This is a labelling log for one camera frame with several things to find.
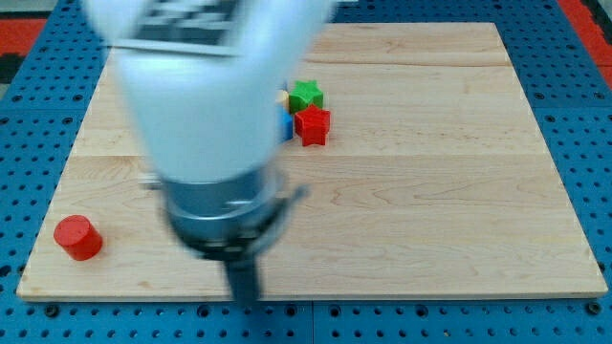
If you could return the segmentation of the grey metal end effector mount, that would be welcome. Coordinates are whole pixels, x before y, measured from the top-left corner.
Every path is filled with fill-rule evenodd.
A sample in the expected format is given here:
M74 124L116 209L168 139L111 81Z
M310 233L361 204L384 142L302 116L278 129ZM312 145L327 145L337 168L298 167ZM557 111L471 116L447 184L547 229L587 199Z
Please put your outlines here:
M286 176L265 164L220 182L175 183L154 173L139 183L161 192L170 228L187 247L216 261L249 260L286 231L295 206L309 194L284 189Z

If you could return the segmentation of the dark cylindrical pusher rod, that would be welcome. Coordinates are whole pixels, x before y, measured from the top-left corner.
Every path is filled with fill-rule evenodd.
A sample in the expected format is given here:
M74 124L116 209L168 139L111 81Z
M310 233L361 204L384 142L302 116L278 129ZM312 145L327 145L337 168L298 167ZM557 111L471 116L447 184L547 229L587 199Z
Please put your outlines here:
M255 257L230 258L224 262L235 302L258 302L261 296L259 269Z

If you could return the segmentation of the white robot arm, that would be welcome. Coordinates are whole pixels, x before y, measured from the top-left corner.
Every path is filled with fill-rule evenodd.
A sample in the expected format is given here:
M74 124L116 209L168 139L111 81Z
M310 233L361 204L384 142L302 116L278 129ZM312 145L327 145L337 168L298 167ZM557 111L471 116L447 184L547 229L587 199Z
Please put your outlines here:
M258 256L306 186L284 189L276 95L335 3L86 1L114 49L120 86L173 231L224 264L234 300L260 296Z

